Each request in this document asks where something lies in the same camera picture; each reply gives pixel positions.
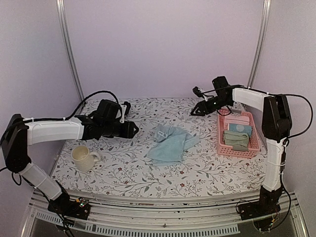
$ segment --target light blue towel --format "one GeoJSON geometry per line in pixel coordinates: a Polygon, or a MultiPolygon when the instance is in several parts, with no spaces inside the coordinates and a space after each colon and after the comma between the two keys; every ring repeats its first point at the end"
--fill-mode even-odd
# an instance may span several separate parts
{"type": "Polygon", "coordinates": [[[161,124],[156,129],[155,139],[158,143],[147,153],[154,165],[179,164],[183,151],[199,143],[197,136],[192,136],[181,128],[165,127],[161,124]]]}

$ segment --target pink basket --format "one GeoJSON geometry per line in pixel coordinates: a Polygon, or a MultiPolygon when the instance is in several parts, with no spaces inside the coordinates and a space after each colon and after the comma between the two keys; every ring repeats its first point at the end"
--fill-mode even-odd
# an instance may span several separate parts
{"type": "MultiPolygon", "coordinates": [[[[219,111],[222,115],[229,113],[228,110],[221,109],[219,111]]],[[[232,157],[243,157],[243,158],[253,158],[260,151],[259,142],[258,142],[258,133],[253,121],[252,114],[249,112],[241,112],[241,115],[248,116],[250,118],[250,125],[252,126],[252,134],[250,137],[250,142],[248,144],[248,151],[234,151],[232,146],[225,145],[224,143],[224,116],[218,115],[217,123],[217,154],[232,156],[232,157]]]]}

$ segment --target wire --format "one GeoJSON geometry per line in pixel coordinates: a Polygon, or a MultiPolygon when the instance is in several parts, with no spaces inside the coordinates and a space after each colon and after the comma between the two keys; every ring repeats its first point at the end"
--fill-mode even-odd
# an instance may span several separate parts
{"type": "Polygon", "coordinates": [[[276,208],[276,216],[275,216],[275,218],[277,218],[278,215],[279,215],[279,212],[278,212],[278,210],[276,208]]]}
{"type": "Polygon", "coordinates": [[[4,171],[4,170],[6,170],[6,169],[7,169],[7,167],[4,167],[4,168],[0,169],[0,172],[1,172],[1,171],[4,171]]]}
{"type": "Polygon", "coordinates": [[[226,114],[226,115],[223,115],[223,114],[221,114],[220,112],[219,112],[219,110],[217,110],[216,112],[220,115],[220,116],[227,116],[227,115],[230,115],[231,113],[232,113],[232,110],[231,110],[231,108],[229,108],[228,106],[226,106],[226,108],[228,109],[228,111],[229,111],[229,113],[228,114],[226,114]]]}
{"type": "MultiPolygon", "coordinates": [[[[112,92],[110,92],[110,91],[108,91],[108,90],[99,90],[99,91],[96,91],[96,92],[94,92],[94,93],[88,95],[87,97],[85,97],[85,98],[78,104],[77,108],[75,108],[75,110],[73,111],[73,113],[72,113],[70,116],[66,117],[66,120],[69,120],[71,117],[73,117],[73,116],[76,114],[76,112],[78,111],[78,109],[81,107],[81,105],[82,105],[84,102],[86,102],[87,99],[91,98],[92,96],[94,96],[94,95],[96,95],[96,94],[101,94],[101,93],[107,93],[107,94],[112,95],[112,96],[114,97],[115,101],[119,104],[118,98],[117,98],[112,92]]],[[[117,120],[120,120],[121,117],[123,116],[123,115],[122,115],[122,108],[121,108],[121,107],[119,108],[119,111],[120,111],[120,114],[121,114],[121,115],[120,115],[120,118],[117,118],[117,120]]]]}
{"type": "Polygon", "coordinates": [[[281,185],[282,185],[284,191],[285,191],[286,194],[288,195],[289,206],[288,206],[288,210],[287,210],[287,212],[286,212],[285,217],[281,220],[281,222],[279,222],[276,226],[272,227],[270,230],[274,230],[275,228],[279,227],[279,226],[285,221],[285,219],[287,218],[287,216],[288,216],[288,214],[290,213],[290,210],[291,210],[291,204],[292,204],[291,195],[289,194],[289,192],[286,190],[286,188],[285,188],[285,186],[284,186],[284,183],[283,183],[283,172],[282,172],[282,174],[280,175],[280,181],[281,181],[281,185]]]}
{"type": "Polygon", "coordinates": [[[302,98],[304,99],[308,105],[310,106],[310,109],[311,109],[311,120],[310,120],[310,123],[308,124],[308,126],[305,128],[304,131],[302,132],[299,132],[297,134],[294,134],[294,135],[290,135],[287,137],[287,140],[290,139],[290,138],[293,138],[293,137],[297,137],[297,136],[300,136],[302,134],[304,134],[305,132],[307,132],[308,129],[310,129],[311,125],[312,125],[312,122],[313,122],[313,117],[314,117],[314,112],[313,112],[313,107],[312,107],[312,104],[310,103],[310,101],[305,98],[303,95],[296,95],[296,94],[278,94],[279,96],[283,95],[283,96],[293,96],[293,97],[299,97],[299,98],[302,98]]]}
{"type": "Polygon", "coordinates": [[[247,201],[247,200],[240,200],[239,202],[237,202],[237,204],[236,204],[236,206],[235,206],[235,210],[236,210],[236,212],[237,212],[239,215],[240,215],[240,212],[237,210],[237,207],[238,207],[238,204],[241,203],[241,202],[248,202],[248,203],[250,203],[250,204],[253,204],[252,202],[247,201]]]}
{"type": "Polygon", "coordinates": [[[21,175],[19,175],[19,177],[20,177],[20,182],[19,182],[19,183],[15,180],[15,178],[14,178],[14,173],[13,173],[13,172],[11,173],[11,177],[12,177],[13,181],[15,182],[15,184],[16,184],[17,186],[21,186],[21,184],[22,184],[21,175]]]}

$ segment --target floral tablecloth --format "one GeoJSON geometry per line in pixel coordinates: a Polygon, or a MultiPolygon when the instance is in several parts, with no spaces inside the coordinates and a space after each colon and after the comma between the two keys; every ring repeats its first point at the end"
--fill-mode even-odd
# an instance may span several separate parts
{"type": "MultiPolygon", "coordinates": [[[[257,190],[265,176],[266,151],[252,159],[220,156],[216,153],[217,113],[190,116],[199,99],[127,99],[132,107],[126,120],[134,121],[140,131],[133,139],[101,138],[67,141],[56,163],[52,178],[65,188],[105,195],[131,197],[196,197],[225,195],[257,190]],[[146,157],[156,143],[154,132],[161,123],[179,126],[200,143],[184,153],[181,164],[155,166],[146,157]],[[76,170],[71,151],[86,145],[102,155],[88,173],[76,170]]],[[[90,100],[82,114],[94,111],[99,100],[90,100]]],[[[241,104],[234,109],[241,110],[241,104]]]]}

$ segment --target mug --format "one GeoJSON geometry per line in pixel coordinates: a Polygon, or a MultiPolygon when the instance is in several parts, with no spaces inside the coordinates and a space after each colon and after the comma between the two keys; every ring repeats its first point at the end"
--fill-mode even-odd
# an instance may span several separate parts
{"type": "Polygon", "coordinates": [[[77,169],[81,172],[88,172],[94,167],[95,162],[101,160],[101,156],[97,152],[90,152],[86,146],[78,146],[71,152],[71,158],[73,159],[77,169]]]}

